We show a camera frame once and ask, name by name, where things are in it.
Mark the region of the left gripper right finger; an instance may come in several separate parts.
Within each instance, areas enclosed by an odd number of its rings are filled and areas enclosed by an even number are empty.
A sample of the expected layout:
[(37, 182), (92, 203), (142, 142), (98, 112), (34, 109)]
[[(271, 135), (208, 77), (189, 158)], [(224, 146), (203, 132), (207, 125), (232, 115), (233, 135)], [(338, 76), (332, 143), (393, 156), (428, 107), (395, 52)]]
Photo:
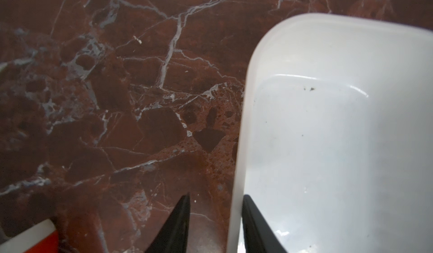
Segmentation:
[(243, 196), (241, 216), (246, 253), (287, 253), (250, 195)]

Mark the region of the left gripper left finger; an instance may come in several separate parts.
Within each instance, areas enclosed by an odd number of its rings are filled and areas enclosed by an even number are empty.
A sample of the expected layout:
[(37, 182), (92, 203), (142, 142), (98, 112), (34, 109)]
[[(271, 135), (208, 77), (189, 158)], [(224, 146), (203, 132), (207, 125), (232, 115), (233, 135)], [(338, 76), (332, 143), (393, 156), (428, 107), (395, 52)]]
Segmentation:
[(188, 244), (191, 200), (181, 196), (157, 236), (145, 253), (186, 253)]

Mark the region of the white plastic storage tray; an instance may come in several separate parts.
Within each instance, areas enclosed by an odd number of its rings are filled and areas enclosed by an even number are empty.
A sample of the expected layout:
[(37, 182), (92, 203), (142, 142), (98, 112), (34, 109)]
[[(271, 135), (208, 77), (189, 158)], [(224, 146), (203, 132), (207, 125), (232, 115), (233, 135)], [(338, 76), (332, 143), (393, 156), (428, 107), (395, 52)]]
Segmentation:
[(433, 250), (433, 33), (332, 14), (273, 27), (248, 66), (229, 253), (252, 197), (290, 253)]

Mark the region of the red flashlight with white label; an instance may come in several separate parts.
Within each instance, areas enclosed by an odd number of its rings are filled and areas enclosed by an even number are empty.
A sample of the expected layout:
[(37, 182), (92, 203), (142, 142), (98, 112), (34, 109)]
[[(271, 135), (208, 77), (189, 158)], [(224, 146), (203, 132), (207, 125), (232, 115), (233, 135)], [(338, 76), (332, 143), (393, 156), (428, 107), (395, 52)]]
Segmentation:
[(57, 253), (59, 234), (50, 219), (46, 219), (1, 245), (2, 253)]

